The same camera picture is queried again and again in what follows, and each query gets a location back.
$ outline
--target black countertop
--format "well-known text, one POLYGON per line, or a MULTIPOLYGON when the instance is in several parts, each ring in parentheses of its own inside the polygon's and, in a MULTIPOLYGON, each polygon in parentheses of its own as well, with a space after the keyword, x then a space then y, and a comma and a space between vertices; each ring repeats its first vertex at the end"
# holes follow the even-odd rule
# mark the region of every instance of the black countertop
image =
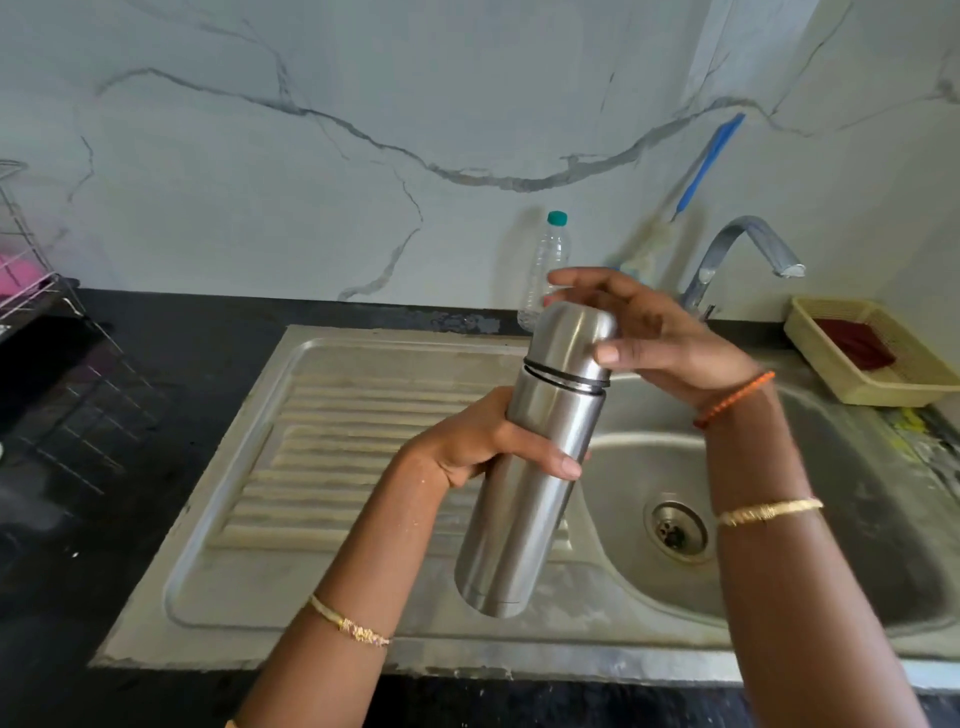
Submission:
MULTIPOLYGON (((290 324, 521 334, 504 311, 83 291, 0 347, 0 725, 221 728, 254 673, 89 668, 290 324), (132 364, 135 371, 127 368, 132 364)), ((718 323, 738 343, 779 328, 718 323)), ((924 697, 932 724, 955 700, 924 697)), ((384 676, 368 725, 750 725, 742 691, 384 676)))

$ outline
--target red cloth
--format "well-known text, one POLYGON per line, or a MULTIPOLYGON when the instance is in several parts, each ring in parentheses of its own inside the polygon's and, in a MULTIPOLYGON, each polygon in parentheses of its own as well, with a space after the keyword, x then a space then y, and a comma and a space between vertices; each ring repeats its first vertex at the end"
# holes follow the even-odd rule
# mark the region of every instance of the red cloth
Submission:
POLYGON ((867 324, 842 319, 814 319, 840 351, 847 355, 861 372, 889 367, 897 358, 867 324))

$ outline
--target hand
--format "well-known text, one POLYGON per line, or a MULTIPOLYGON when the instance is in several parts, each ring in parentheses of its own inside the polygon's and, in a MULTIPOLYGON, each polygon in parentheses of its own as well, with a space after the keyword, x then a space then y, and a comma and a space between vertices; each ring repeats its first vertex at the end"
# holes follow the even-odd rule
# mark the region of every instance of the hand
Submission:
POLYGON ((711 332, 666 294, 611 268, 552 271, 554 285, 569 286, 545 304, 573 301, 616 316, 625 338, 598 344, 597 363, 643 378, 702 410, 762 374, 745 352, 711 332))
POLYGON ((459 488, 501 452, 537 463, 564 480, 580 477, 580 463, 545 437, 507 421, 513 387, 497 387, 411 440, 404 449, 436 465, 451 488, 459 488))

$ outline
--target faucet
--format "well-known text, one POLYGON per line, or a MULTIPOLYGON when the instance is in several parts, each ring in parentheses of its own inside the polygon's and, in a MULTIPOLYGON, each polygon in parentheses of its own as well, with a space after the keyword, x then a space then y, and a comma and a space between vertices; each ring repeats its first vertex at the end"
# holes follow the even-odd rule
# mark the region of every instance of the faucet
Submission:
POLYGON ((806 267, 790 250, 790 247, 783 242, 783 238, 777 235, 773 228, 767 225, 765 220, 761 220, 753 215, 744 215, 727 223, 724 228, 716 234, 707 252, 704 253, 704 259, 700 261, 697 272, 686 287, 684 294, 680 296, 680 305, 684 309, 693 313, 700 307, 700 301, 704 299, 707 293, 707 286, 716 275, 717 268, 723 262, 727 252, 730 250, 733 241, 741 234, 746 232, 750 239, 754 241, 756 248, 763 253, 774 273, 782 279, 803 278, 806 275, 806 267))

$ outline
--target white marble wall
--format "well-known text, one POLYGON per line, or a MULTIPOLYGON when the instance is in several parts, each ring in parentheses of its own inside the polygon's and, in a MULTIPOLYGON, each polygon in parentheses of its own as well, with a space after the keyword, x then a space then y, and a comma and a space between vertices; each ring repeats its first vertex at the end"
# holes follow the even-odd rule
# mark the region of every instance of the white marble wall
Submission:
POLYGON ((946 223, 958 38, 952 0, 8 0, 0 157, 87 286, 513 307, 547 209, 610 260, 742 110, 662 284, 757 214, 807 279, 741 242, 708 298, 777 319, 946 223))
MULTIPOLYGON (((910 330, 960 372, 960 206, 879 294, 910 330)), ((941 410, 960 428, 960 395, 941 410)))

